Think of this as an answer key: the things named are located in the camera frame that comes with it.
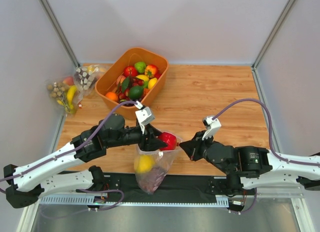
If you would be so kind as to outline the clear polka dot zip bag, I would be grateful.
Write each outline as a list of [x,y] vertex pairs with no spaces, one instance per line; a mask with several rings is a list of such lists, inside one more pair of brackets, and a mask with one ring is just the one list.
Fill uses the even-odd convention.
[[136,181],[138,186],[142,191],[147,194],[154,194],[154,192],[158,189],[160,184],[163,182],[165,176],[170,170],[173,161],[177,157],[177,155],[182,151],[179,147],[179,144],[183,141],[180,137],[173,134],[177,139],[177,146],[175,150],[167,150],[167,151],[142,151],[138,146],[136,146],[135,157],[139,155],[152,155],[155,160],[155,165],[153,168],[143,174],[135,173]]

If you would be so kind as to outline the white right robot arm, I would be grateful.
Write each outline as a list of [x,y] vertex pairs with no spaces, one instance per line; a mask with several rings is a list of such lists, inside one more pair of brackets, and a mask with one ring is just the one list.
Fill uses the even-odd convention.
[[306,190],[320,189],[320,157],[280,155],[255,147],[223,145],[213,138],[202,139],[197,132],[180,148],[192,161],[206,160],[227,175],[229,190],[253,189],[263,186],[301,184]]

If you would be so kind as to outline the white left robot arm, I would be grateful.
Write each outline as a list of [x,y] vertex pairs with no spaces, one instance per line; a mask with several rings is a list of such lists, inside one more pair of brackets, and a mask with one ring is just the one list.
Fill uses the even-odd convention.
[[84,189],[101,191],[107,186],[102,169],[92,166],[81,172],[64,170],[103,157],[108,148],[137,144],[142,151],[167,147],[159,136],[161,131],[148,124],[142,131],[139,125],[128,127],[120,114],[111,114],[107,121],[82,132],[71,142],[46,157],[24,166],[9,164],[4,177],[9,187],[6,200],[13,208],[27,207],[50,194]]

